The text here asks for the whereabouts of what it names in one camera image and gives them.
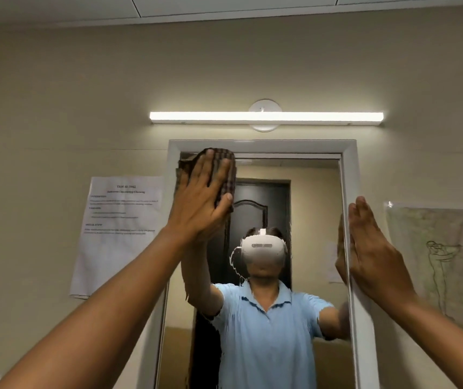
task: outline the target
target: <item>dark wooden door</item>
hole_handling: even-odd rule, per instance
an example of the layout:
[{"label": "dark wooden door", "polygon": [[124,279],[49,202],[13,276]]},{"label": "dark wooden door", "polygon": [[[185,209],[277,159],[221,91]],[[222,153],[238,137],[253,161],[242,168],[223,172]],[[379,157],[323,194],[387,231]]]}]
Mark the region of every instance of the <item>dark wooden door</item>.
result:
[{"label": "dark wooden door", "polygon": [[[290,185],[266,183],[261,180],[238,180],[234,199],[235,210],[226,228],[208,243],[208,267],[211,281],[240,284],[240,276],[229,264],[229,256],[246,232],[255,227],[277,227],[286,238],[289,254],[280,280],[291,288],[290,265]],[[237,271],[247,276],[245,265],[237,252]],[[196,315],[189,383],[192,389],[215,389],[221,363],[219,333],[199,313]]]}]

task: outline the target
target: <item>white vr headset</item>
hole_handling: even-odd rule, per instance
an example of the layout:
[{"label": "white vr headset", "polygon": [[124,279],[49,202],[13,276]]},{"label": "white vr headset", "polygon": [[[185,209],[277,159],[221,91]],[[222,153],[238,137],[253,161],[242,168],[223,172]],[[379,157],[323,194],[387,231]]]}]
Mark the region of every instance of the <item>white vr headset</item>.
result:
[{"label": "white vr headset", "polygon": [[266,229],[261,229],[259,235],[252,235],[242,239],[240,249],[242,256],[246,260],[252,260],[258,255],[282,260],[287,255],[285,242],[279,237],[267,235]]}]

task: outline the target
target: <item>drawing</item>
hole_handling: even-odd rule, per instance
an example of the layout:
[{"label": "drawing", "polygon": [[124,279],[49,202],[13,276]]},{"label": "drawing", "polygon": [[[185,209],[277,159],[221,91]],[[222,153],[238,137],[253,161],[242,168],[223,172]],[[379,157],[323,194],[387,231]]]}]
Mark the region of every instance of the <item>drawing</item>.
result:
[{"label": "drawing", "polygon": [[454,259],[463,246],[444,246],[443,244],[436,243],[432,240],[428,241],[426,246],[429,250],[429,263],[433,269],[433,282],[435,283],[438,295],[438,308],[442,314],[449,319],[454,320],[454,318],[449,316],[447,313],[448,283],[444,265]]},{"label": "drawing", "polygon": [[463,327],[463,209],[386,209],[390,240],[417,293]]}]

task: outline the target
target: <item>wall light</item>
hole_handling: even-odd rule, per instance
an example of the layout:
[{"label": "wall light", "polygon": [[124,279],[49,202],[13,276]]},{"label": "wall light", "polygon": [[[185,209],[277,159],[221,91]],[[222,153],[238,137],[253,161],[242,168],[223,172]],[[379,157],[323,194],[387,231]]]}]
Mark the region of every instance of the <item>wall light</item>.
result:
[{"label": "wall light", "polygon": [[[266,132],[279,124],[380,125],[384,119],[381,112],[283,112],[281,109],[270,111],[269,107],[280,108],[273,101],[264,99],[248,112],[150,112],[150,120],[154,124],[258,124],[258,130]],[[261,127],[267,124],[271,124],[269,129]]]}]

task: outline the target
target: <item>hand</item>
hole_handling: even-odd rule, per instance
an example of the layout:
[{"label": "hand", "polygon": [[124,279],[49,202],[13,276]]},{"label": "hand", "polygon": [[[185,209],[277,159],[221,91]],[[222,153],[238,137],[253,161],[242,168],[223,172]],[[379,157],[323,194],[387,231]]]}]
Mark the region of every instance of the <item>hand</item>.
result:
[{"label": "hand", "polygon": [[338,227],[338,258],[336,259],[336,270],[339,276],[345,283],[348,284],[348,276],[346,274],[346,257],[345,257],[345,231],[343,228],[343,215],[339,219]]},{"label": "hand", "polygon": [[350,274],[361,290],[385,310],[415,301],[403,256],[384,237],[362,196],[349,206],[349,227]]},{"label": "hand", "polygon": [[183,235],[188,242],[213,235],[227,219],[233,202],[233,197],[228,193],[222,197],[218,207],[214,206],[215,198],[228,175],[230,162],[227,159],[222,161],[208,186],[213,155],[213,150],[208,150],[199,158],[189,181],[188,174],[183,172],[165,227]]}]

